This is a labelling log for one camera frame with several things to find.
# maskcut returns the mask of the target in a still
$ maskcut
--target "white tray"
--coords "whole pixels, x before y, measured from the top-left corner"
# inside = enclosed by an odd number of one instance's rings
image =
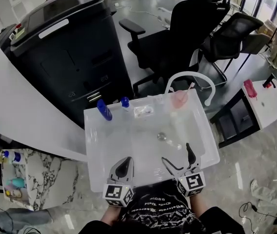
[[[105,120],[97,108],[84,110],[86,151],[93,192],[102,192],[111,167],[127,156],[134,159],[134,186],[171,179],[161,157],[169,159],[177,167],[187,166],[185,138],[188,138],[193,152],[201,156],[202,169],[219,162],[218,149],[196,90],[188,91],[188,101],[177,111],[178,124],[173,123],[170,117],[172,110],[165,107],[168,100],[164,101],[163,96],[131,101],[134,107],[151,105],[154,108],[154,114],[142,118],[132,117],[120,103],[108,106],[113,115],[112,121]],[[176,130],[180,126],[184,137],[178,135],[181,132]],[[166,133],[167,141],[157,139],[160,132]]]

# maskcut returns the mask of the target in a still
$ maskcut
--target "office chair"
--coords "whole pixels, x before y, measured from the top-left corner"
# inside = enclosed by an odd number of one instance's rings
[[[140,39],[138,35],[145,33],[142,27],[128,19],[119,21],[120,26],[131,33],[132,41],[128,47],[137,56],[139,67],[150,68],[154,72],[133,85],[135,95],[139,96],[141,84],[151,80],[156,83],[162,77],[166,85],[172,75],[190,70],[193,51],[199,48],[229,9],[229,0],[220,3],[182,1],[172,11],[170,30],[162,30]]]
[[[212,66],[221,76],[222,82],[216,84],[216,86],[224,85],[227,82],[225,71],[230,66],[233,59],[237,59],[240,54],[240,46],[242,41],[254,30],[263,25],[263,22],[257,18],[248,16],[241,12],[237,12],[232,15],[227,22],[213,34],[210,34],[204,44],[200,46],[201,51],[206,57],[207,61],[212,63]],[[224,72],[215,63],[217,60],[230,59]],[[196,78],[194,78],[197,85],[201,89],[207,89],[208,87],[202,87]]]
[[[250,34],[248,35],[245,40],[242,42],[242,49],[241,53],[248,54],[245,61],[242,63],[240,68],[238,69],[237,73],[242,69],[245,65],[246,61],[249,59],[250,55],[257,55],[263,47],[268,44],[270,41],[270,37],[266,34]]]

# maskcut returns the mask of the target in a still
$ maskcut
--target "person's arm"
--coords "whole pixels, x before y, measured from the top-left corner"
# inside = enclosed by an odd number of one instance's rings
[[[108,206],[105,214],[101,218],[101,221],[104,222],[105,224],[112,226],[113,222],[118,220],[120,211],[121,211],[120,207]]]
[[[192,212],[197,218],[208,210],[208,207],[200,194],[190,197],[189,201],[191,203]]]

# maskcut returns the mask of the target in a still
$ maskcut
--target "gray floor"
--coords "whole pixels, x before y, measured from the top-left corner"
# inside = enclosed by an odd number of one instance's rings
[[[172,10],[174,5],[181,0],[114,0],[118,1],[119,6],[132,6],[133,11],[148,11],[152,14],[159,15],[161,12],[157,7],[165,7]],[[128,73],[132,83],[147,76],[148,70],[141,70],[134,54],[127,48],[127,43],[131,40],[128,32],[123,30],[118,21],[122,18],[129,18],[146,29],[146,35],[155,33],[164,29],[162,23],[157,17],[147,13],[129,12],[129,7],[118,9],[114,15],[116,30],[119,36],[123,57],[128,69]],[[273,71],[261,56],[251,56],[244,68],[239,72],[240,64],[243,62],[245,55],[241,55],[234,60],[226,75],[229,82],[223,88],[217,88],[217,94],[213,99],[211,108],[207,110],[213,111],[220,105],[225,104],[242,86],[244,80],[250,78],[253,81],[266,79],[271,72],[277,76],[277,71]],[[226,61],[219,63],[220,67],[226,66]],[[202,72],[212,71],[212,67],[205,61],[200,64]],[[187,88],[186,84],[179,84],[179,88]],[[147,94],[163,93],[164,87],[161,81],[157,85],[152,82],[146,86],[140,87],[143,96]],[[202,100],[204,100],[210,91],[197,92]],[[214,131],[216,142],[219,135]],[[239,142],[219,151],[220,163],[204,170],[206,178],[206,188],[202,195],[206,198],[210,206],[219,206],[236,221],[243,225],[247,234],[251,233],[250,222],[241,219],[238,216],[239,207],[245,202],[253,202],[257,205],[257,200],[252,198],[250,193],[250,182],[256,178],[259,185],[270,188],[277,188],[277,121],[249,136]],[[83,226],[91,220],[99,220],[107,207],[106,203],[101,199],[101,195],[90,191],[87,165],[81,164],[81,173],[83,176],[79,178],[77,187],[81,187],[83,194],[75,195],[76,202],[62,207],[64,214],[70,216],[74,229],[70,229],[64,217],[60,217],[53,224],[37,227],[42,234],[59,233],[59,234],[76,234]],[[3,202],[0,195],[0,207],[11,207],[9,202]],[[277,207],[261,207],[258,209],[262,213],[277,214]],[[253,230],[258,228],[260,234],[271,233],[273,218],[263,216],[249,209],[245,213],[241,213],[252,220]]]

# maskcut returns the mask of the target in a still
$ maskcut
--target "blue bottle cap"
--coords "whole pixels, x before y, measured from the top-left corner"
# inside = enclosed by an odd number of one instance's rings
[[[4,151],[4,157],[8,157],[9,156],[9,152],[8,151]]]
[[[122,97],[121,98],[121,105],[123,107],[129,107],[129,105],[130,105],[129,98],[128,97]]]

